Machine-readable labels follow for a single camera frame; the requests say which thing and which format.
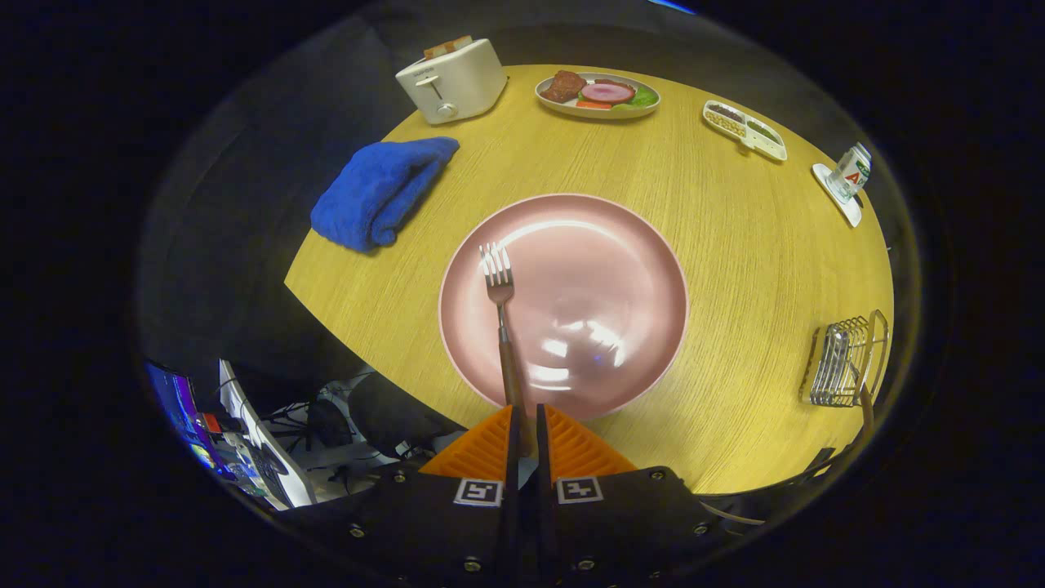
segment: round table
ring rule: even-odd
[[[660,92],[661,104],[620,121],[553,112],[533,88],[559,69],[638,79]],[[495,408],[460,378],[440,339],[439,288],[450,256],[508,204],[541,193],[599,195],[642,215],[674,249],[690,317],[665,378],[587,427],[637,467],[670,467],[698,493],[773,484],[805,470],[822,448],[852,442],[860,409],[807,405],[798,387],[817,328],[875,309],[892,323],[889,261],[866,194],[863,219],[851,228],[810,170],[833,160],[727,98],[605,68],[505,70],[508,85],[486,114],[433,126],[415,112],[388,134],[388,141],[448,136],[461,147],[394,245],[363,254],[310,231],[284,280],[298,300],[392,382],[472,427]],[[700,116],[707,99],[771,124],[788,160],[744,151],[712,130]]]

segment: bread slice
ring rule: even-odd
[[[463,49],[468,45],[471,45],[471,34],[465,34],[464,37],[459,37],[454,41],[447,41],[446,43],[443,43],[441,45],[436,45],[431,49],[425,49],[424,61],[445,55],[446,53],[452,53],[454,51],[457,51],[458,49]]]

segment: blue towel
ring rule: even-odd
[[[449,137],[434,137],[361,148],[316,203],[312,228],[356,251],[395,242],[403,218],[458,146]]]

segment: plate rim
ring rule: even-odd
[[[638,79],[635,79],[634,77],[628,77],[627,75],[621,75],[621,74],[618,74],[618,73],[609,73],[608,71],[577,71],[575,73],[577,75],[581,75],[583,73],[589,73],[591,75],[612,75],[614,77],[620,77],[622,79],[627,79],[628,81],[632,81],[634,84],[641,84],[643,86],[646,86],[650,90],[653,90],[653,93],[656,94],[656,101],[653,102],[653,103],[651,103],[651,104],[649,104],[649,105],[647,105],[647,107],[643,107],[642,110],[633,111],[633,112],[636,112],[637,114],[635,114],[633,116],[630,116],[629,118],[640,118],[642,116],[646,116],[647,114],[653,113],[654,110],[656,110],[657,108],[660,107],[660,102],[664,100],[664,96],[660,95],[660,92],[656,88],[650,86],[649,84],[647,84],[645,81],[640,81]],[[541,79],[540,81],[538,81],[537,85],[533,87],[533,95],[537,96],[537,99],[540,100],[541,103],[543,103],[544,105],[548,105],[549,108],[552,108],[553,110],[554,110],[554,108],[551,104],[555,104],[556,107],[559,107],[559,108],[576,109],[577,111],[580,111],[580,112],[559,111],[559,112],[562,112],[563,114],[571,114],[571,115],[574,115],[574,116],[580,116],[581,118],[595,118],[595,117],[590,116],[589,113],[581,114],[581,112],[589,111],[591,109],[585,109],[585,108],[580,108],[580,107],[576,107],[576,105],[566,105],[566,104],[563,104],[563,103],[559,103],[559,102],[550,100],[550,99],[545,98],[544,96],[541,96],[540,93],[537,91],[537,88],[540,88],[540,86],[542,84],[544,84],[545,81],[548,81],[549,79],[555,79],[555,76],[553,75],[551,77],[545,77],[545,78]],[[608,118],[608,117],[607,118],[599,117],[599,118],[602,119],[602,120],[614,120],[614,118]]]
[[[631,215],[633,215],[636,218],[638,218],[640,220],[642,220],[643,224],[645,224],[647,227],[649,227],[649,229],[651,231],[653,231],[653,234],[655,234],[657,236],[657,238],[660,239],[660,242],[668,249],[668,252],[671,253],[671,258],[672,258],[672,260],[675,261],[675,266],[678,267],[678,274],[682,278],[682,299],[686,301],[686,311],[682,314],[682,330],[681,330],[681,332],[679,332],[678,345],[675,347],[675,351],[672,353],[671,359],[668,360],[668,363],[665,364],[664,370],[660,371],[660,374],[657,375],[657,377],[655,379],[653,379],[653,381],[650,382],[650,384],[648,386],[646,386],[646,389],[642,393],[635,395],[635,397],[632,398],[631,400],[629,400],[628,402],[625,402],[624,404],[622,404],[621,406],[618,406],[617,408],[614,408],[612,410],[609,410],[607,413],[603,413],[602,415],[598,415],[596,417],[590,417],[590,418],[584,419],[583,421],[586,422],[586,421],[594,421],[596,419],[602,419],[603,417],[608,417],[610,415],[620,413],[621,410],[624,410],[624,408],[626,408],[628,405],[634,403],[638,399],[641,399],[644,396],[646,396],[650,391],[652,391],[653,389],[655,389],[656,385],[659,384],[661,380],[664,380],[664,377],[668,375],[668,372],[671,371],[672,367],[675,366],[675,360],[678,359],[678,355],[682,351],[682,346],[686,344],[686,335],[687,335],[687,333],[689,333],[689,329],[690,329],[690,285],[689,285],[689,283],[687,282],[687,279],[686,279],[686,268],[682,267],[682,262],[678,259],[678,254],[675,253],[675,249],[672,248],[672,245],[671,245],[670,242],[668,242],[668,239],[664,236],[664,234],[659,230],[657,230],[657,228],[654,227],[649,220],[647,220],[646,218],[644,218],[642,214],[640,214],[638,212],[635,212],[634,210],[628,208],[627,206],[624,206],[623,204],[620,204],[618,202],[613,202],[612,199],[608,199],[608,198],[602,197],[600,195],[594,195],[594,194],[590,194],[590,193],[581,193],[581,192],[571,192],[571,191],[556,191],[556,192],[549,192],[549,193],[541,193],[541,194],[537,194],[537,195],[531,195],[529,197],[524,197],[522,199],[517,199],[517,201],[515,201],[515,202],[513,202],[511,204],[508,204],[507,206],[503,206],[503,207],[498,208],[497,210],[494,210],[491,214],[489,214],[486,217],[484,217],[482,220],[480,220],[478,224],[475,224],[475,226],[472,227],[470,231],[468,231],[468,234],[466,234],[464,236],[464,238],[461,239],[461,242],[458,243],[457,249],[454,250],[454,253],[450,255],[449,260],[446,261],[446,268],[443,269],[443,277],[442,277],[442,279],[440,280],[440,283],[439,283],[439,301],[436,304],[436,321],[439,323],[439,338],[443,343],[443,352],[445,352],[446,357],[450,360],[450,366],[454,367],[454,371],[457,372],[457,374],[461,378],[461,380],[463,380],[464,383],[467,384],[469,389],[471,389],[471,391],[475,394],[475,396],[478,396],[479,398],[485,400],[486,402],[490,403],[491,405],[493,405],[493,406],[495,406],[497,408],[503,408],[504,405],[497,404],[496,402],[494,402],[491,399],[487,398],[487,396],[485,394],[483,394],[482,392],[480,392],[480,390],[477,389],[475,385],[472,384],[470,380],[468,380],[468,378],[461,371],[461,367],[458,366],[457,360],[454,359],[454,354],[450,353],[450,348],[446,344],[446,330],[443,329],[443,293],[446,290],[446,277],[449,275],[450,265],[452,265],[454,264],[454,260],[457,259],[458,254],[461,252],[461,248],[464,246],[464,243],[467,242],[469,238],[471,238],[471,235],[474,234],[474,232],[477,230],[479,230],[480,227],[482,227],[483,225],[485,225],[490,218],[496,216],[497,214],[504,212],[505,210],[507,210],[509,208],[512,208],[513,206],[518,206],[519,204],[522,204],[525,202],[530,202],[531,199],[537,199],[539,197],[552,197],[552,196],[559,196],[559,195],[573,195],[573,196],[580,196],[580,197],[589,197],[591,199],[598,199],[598,201],[601,201],[601,202],[605,202],[605,203],[611,204],[611,205],[613,205],[613,206],[616,206],[618,208],[624,209],[625,211],[627,211]]]

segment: metal rack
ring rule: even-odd
[[[881,311],[829,325],[813,335],[813,351],[800,396],[817,406],[869,406],[885,368],[889,324]],[[881,345],[880,353],[875,353]],[[874,363],[875,380],[868,387],[867,376]]]

